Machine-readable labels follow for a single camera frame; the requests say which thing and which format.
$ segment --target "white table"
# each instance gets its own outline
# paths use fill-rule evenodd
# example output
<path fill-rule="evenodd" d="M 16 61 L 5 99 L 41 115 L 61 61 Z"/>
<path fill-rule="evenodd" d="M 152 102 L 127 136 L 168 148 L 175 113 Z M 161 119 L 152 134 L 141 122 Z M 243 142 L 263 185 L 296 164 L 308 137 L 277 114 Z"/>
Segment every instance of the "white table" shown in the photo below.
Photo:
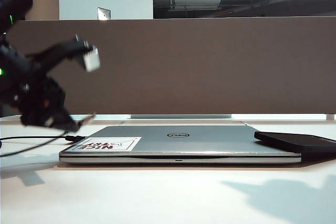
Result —
<path fill-rule="evenodd" d="M 57 135 L 0 121 L 1 137 Z M 107 125 L 249 124 L 261 131 L 336 139 L 335 121 L 95 120 Z M 3 141 L 2 153 L 43 139 Z M 336 223 L 336 160 L 305 167 L 73 166 L 65 140 L 1 159 L 1 223 Z"/>

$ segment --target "cubicle divider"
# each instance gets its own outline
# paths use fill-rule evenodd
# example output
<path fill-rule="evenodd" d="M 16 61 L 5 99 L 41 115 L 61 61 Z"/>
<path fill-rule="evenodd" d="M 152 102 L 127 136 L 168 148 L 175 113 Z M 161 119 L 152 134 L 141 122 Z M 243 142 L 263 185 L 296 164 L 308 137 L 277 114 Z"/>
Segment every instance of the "cubicle divider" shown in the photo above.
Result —
<path fill-rule="evenodd" d="M 19 22 L 19 51 L 78 34 L 101 68 L 64 61 L 51 75 L 70 113 L 336 112 L 336 17 Z"/>

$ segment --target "black cable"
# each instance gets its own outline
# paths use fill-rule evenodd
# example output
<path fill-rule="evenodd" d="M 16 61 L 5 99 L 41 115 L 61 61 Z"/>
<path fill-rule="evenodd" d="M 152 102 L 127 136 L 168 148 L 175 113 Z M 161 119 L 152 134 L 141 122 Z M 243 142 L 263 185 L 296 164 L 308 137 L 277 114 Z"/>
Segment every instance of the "black cable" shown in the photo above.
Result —
<path fill-rule="evenodd" d="M 23 149 L 23 150 L 17 151 L 17 152 L 6 153 L 6 154 L 3 154 L 3 155 L 0 155 L 0 157 L 8 157 L 8 156 L 16 155 L 16 154 L 19 154 L 19 153 L 22 153 L 22 152 L 30 151 L 32 149 L 35 149 L 35 148 L 41 147 L 43 145 L 49 144 L 49 143 L 51 143 L 51 142 L 53 142 L 53 141 L 55 141 L 59 138 L 65 138 L 66 140 L 73 141 L 73 142 L 78 142 L 79 140 L 82 140 L 83 138 L 85 138 L 84 136 L 64 136 L 67 133 L 68 133 L 67 131 L 64 131 L 59 136 L 12 136 L 12 137 L 0 138 L 0 141 L 1 141 L 1 140 L 14 139 L 14 138 L 50 138 L 50 137 L 53 137 L 53 139 L 48 140 L 48 141 L 46 141 L 44 143 L 41 143 L 39 145 L 30 147 L 30 148 L 26 148 L 26 149 Z"/>
<path fill-rule="evenodd" d="M 63 136 L 63 134 L 61 136 L 10 136 L 10 137 L 4 137 L 4 138 L 0 138 L 0 141 L 2 140 L 8 140 L 8 139 L 19 139 L 19 138 L 64 138 L 67 141 L 71 141 L 71 142 L 78 142 L 82 139 L 84 139 L 86 136 Z"/>

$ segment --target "laptop lid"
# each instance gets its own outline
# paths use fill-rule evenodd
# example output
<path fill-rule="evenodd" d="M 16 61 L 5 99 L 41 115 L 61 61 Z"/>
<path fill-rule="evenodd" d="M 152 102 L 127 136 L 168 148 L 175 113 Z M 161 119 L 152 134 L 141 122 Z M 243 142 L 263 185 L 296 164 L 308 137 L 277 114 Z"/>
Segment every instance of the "laptop lid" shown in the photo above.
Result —
<path fill-rule="evenodd" d="M 67 163 L 296 163 L 250 126 L 109 126 L 60 152 Z"/>

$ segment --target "robotic arm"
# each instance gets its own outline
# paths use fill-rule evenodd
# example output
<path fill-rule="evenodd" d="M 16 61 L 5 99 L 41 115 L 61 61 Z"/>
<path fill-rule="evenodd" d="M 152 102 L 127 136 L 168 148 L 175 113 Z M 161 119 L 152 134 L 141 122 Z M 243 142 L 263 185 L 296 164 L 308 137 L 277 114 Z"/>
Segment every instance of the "robotic arm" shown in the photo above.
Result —
<path fill-rule="evenodd" d="M 0 0 L 0 32 L 31 8 L 32 0 Z M 76 36 L 42 52 L 23 55 L 0 40 L 0 102 L 18 108 L 24 125 L 78 131 L 64 108 L 65 93 L 47 73 L 64 59 L 78 61 L 87 72 L 100 66 L 97 48 Z"/>

